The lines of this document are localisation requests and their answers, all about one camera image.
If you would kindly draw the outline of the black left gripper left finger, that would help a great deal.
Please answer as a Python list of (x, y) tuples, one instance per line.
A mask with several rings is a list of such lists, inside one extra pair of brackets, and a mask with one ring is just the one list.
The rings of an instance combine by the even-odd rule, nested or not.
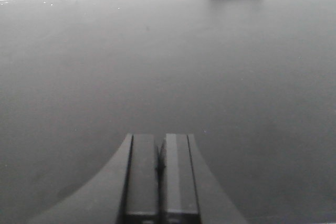
[(158, 223), (158, 149), (148, 134), (127, 134), (87, 183), (29, 223)]

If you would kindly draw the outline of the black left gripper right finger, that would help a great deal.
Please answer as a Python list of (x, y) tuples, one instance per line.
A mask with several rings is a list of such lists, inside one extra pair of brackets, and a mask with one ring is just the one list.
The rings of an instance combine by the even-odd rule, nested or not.
[(160, 165), (161, 223), (248, 222), (210, 171), (192, 134), (167, 134)]

